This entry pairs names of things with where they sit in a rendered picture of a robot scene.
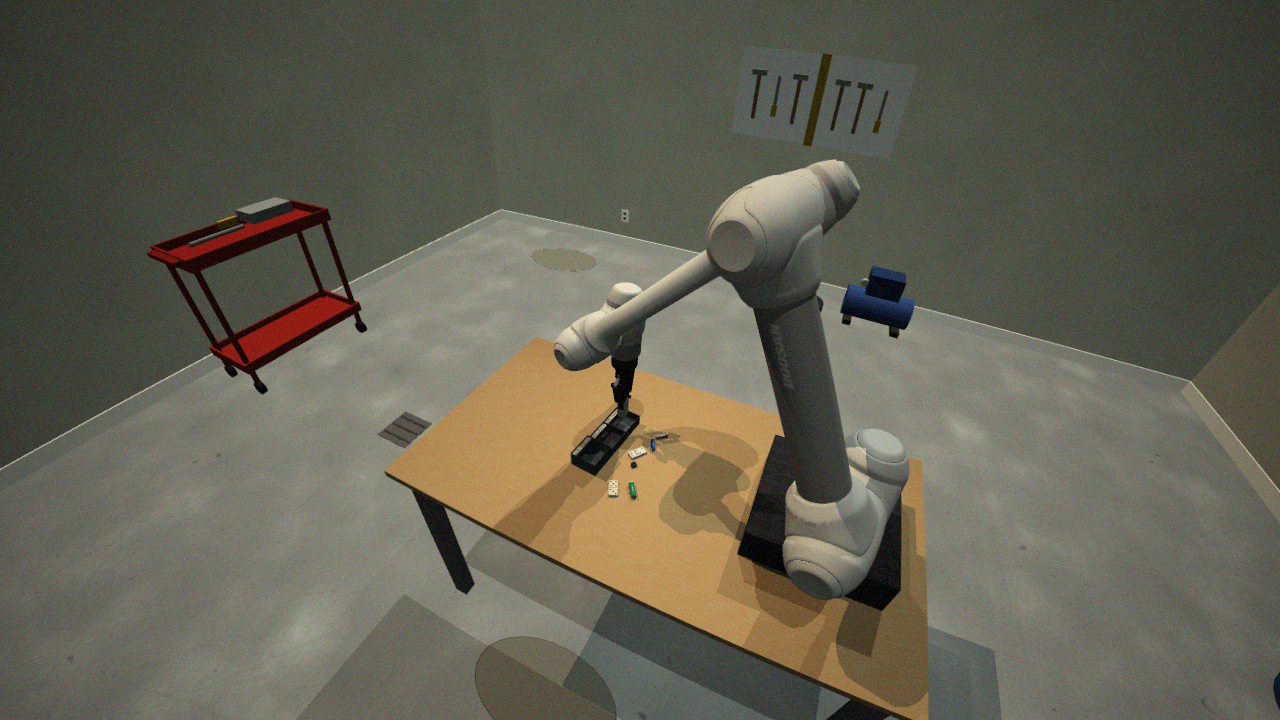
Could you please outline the grey three-compartment labelled bin rack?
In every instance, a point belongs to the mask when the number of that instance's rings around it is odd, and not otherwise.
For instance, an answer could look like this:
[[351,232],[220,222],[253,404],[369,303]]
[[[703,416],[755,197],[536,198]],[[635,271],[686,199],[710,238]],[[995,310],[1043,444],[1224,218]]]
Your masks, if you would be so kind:
[[571,464],[596,477],[596,473],[602,470],[639,423],[640,416],[637,414],[628,411],[625,418],[618,416],[617,407],[614,407],[596,430],[591,436],[586,436],[573,448],[571,452]]

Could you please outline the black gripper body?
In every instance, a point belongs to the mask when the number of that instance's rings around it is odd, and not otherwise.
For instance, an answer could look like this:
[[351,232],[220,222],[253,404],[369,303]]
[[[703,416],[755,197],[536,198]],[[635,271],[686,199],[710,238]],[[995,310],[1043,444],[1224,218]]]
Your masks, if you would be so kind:
[[637,366],[637,357],[632,361],[620,361],[611,356],[611,364],[616,370],[614,378],[617,378],[618,374],[620,382],[625,383],[626,373],[632,372]]

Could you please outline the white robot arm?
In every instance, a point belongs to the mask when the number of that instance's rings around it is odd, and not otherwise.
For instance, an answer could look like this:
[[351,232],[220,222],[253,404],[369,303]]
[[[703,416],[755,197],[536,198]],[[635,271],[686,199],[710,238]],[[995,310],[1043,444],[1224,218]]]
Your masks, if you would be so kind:
[[570,372],[608,356],[632,361],[648,318],[719,275],[735,284],[756,318],[794,470],[785,496],[785,570],[817,600],[842,598],[861,584],[909,478],[908,451],[888,432],[861,429],[844,439],[817,300],[823,236],[859,193],[852,170],[838,160],[753,182],[716,211],[705,251],[645,291],[614,284],[598,313],[573,322],[554,343],[557,363]]

